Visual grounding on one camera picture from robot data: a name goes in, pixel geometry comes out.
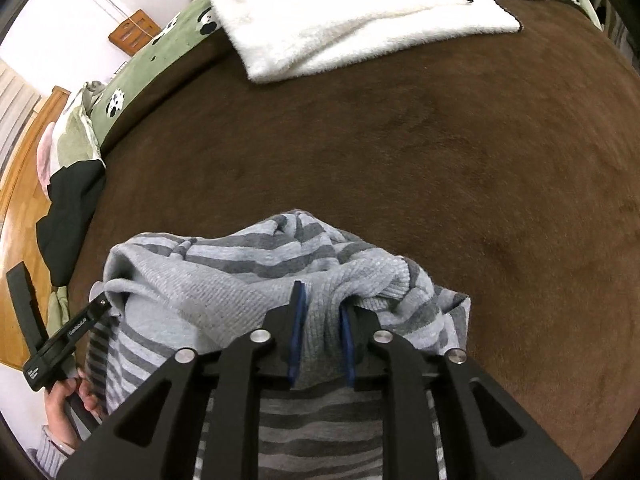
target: gray striped sweater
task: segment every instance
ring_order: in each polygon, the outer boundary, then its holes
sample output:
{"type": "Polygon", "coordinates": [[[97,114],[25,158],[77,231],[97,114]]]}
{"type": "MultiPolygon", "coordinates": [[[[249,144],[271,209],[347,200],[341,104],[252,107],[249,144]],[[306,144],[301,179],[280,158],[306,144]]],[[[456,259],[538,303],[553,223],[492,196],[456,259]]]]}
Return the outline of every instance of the gray striped sweater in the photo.
{"type": "MultiPolygon", "coordinates": [[[[142,234],[111,250],[102,286],[113,308],[92,331],[86,362],[107,413],[175,349],[219,350],[259,327],[267,310],[287,303],[295,280],[308,298],[301,372],[294,391],[262,396],[260,480],[382,478],[381,398],[344,386],[339,305],[356,296],[384,328],[443,353],[465,347],[470,300],[433,285],[415,262],[303,211],[215,240],[142,234]]],[[[425,451],[436,453],[444,479],[433,409],[432,419],[437,449],[425,451]]],[[[206,421],[195,479],[208,431],[206,421]]]]}

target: curtain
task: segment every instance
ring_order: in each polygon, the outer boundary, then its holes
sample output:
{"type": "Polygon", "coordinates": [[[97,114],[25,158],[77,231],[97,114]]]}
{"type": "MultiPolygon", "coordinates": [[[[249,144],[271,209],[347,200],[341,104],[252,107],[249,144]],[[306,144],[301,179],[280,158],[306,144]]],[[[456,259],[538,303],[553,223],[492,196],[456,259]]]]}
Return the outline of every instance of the curtain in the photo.
{"type": "Polygon", "coordinates": [[[38,92],[0,59],[0,177],[39,99],[38,92]]]}

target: white fleece blanket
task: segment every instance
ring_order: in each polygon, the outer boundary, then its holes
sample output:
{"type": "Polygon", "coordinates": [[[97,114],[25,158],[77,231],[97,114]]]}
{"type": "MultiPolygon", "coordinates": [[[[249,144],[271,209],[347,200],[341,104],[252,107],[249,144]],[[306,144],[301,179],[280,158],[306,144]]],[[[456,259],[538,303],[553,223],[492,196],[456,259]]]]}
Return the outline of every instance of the white fleece blanket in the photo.
{"type": "Polygon", "coordinates": [[[517,32],[495,0],[211,0],[248,77],[271,82],[471,34],[517,32]]]}

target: panda print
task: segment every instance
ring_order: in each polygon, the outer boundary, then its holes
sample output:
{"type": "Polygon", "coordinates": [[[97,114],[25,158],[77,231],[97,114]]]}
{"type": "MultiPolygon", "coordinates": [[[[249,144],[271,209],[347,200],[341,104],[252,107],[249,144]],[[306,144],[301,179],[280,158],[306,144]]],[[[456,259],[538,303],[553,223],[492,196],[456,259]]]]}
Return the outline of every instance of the panda print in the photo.
{"type": "Polygon", "coordinates": [[[109,117],[115,117],[116,114],[122,110],[122,107],[124,106],[124,92],[122,90],[120,90],[119,88],[116,88],[116,91],[113,93],[113,95],[111,96],[111,99],[109,99],[109,102],[107,103],[107,115],[109,117]]]}
{"type": "Polygon", "coordinates": [[[168,33],[172,28],[175,27],[175,24],[178,21],[178,16],[180,16],[180,12],[178,12],[178,14],[176,14],[174,18],[166,24],[166,27],[160,31],[160,33],[154,38],[151,44],[155,45],[158,41],[160,41],[160,38],[162,38],[166,33],[168,33]]]}
{"type": "Polygon", "coordinates": [[[213,8],[207,7],[207,9],[203,10],[200,16],[198,16],[198,27],[200,28],[200,34],[206,36],[207,34],[211,34],[218,28],[218,24],[216,23],[217,17],[213,13],[213,8]]]}

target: black device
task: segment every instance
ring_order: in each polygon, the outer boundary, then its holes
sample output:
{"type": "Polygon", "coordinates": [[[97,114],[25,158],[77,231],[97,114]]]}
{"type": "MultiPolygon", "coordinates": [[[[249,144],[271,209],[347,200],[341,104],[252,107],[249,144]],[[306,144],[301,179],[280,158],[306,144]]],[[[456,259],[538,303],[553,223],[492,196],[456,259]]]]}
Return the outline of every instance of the black device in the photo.
{"type": "MultiPolygon", "coordinates": [[[[383,393],[383,479],[438,480],[426,389],[449,480],[579,480],[580,471],[462,349],[420,352],[375,313],[340,308],[346,381],[383,393]]],[[[178,350],[63,464],[58,480],[190,480],[210,393],[202,480],[255,480],[260,391],[289,390],[302,353],[305,289],[223,351],[178,350]]]]}
{"type": "MultiPolygon", "coordinates": [[[[24,378],[35,392],[41,388],[50,390],[56,381],[68,377],[71,370],[67,368],[75,367],[75,359],[72,355],[76,351],[76,343],[111,305],[105,295],[101,294],[49,338],[40,315],[33,283],[24,262],[7,272],[6,282],[20,330],[31,355],[22,368],[24,378]]],[[[90,433],[98,427],[98,421],[84,408],[84,403],[78,394],[67,397],[66,405],[67,415],[74,422],[79,436],[90,433]]]]}

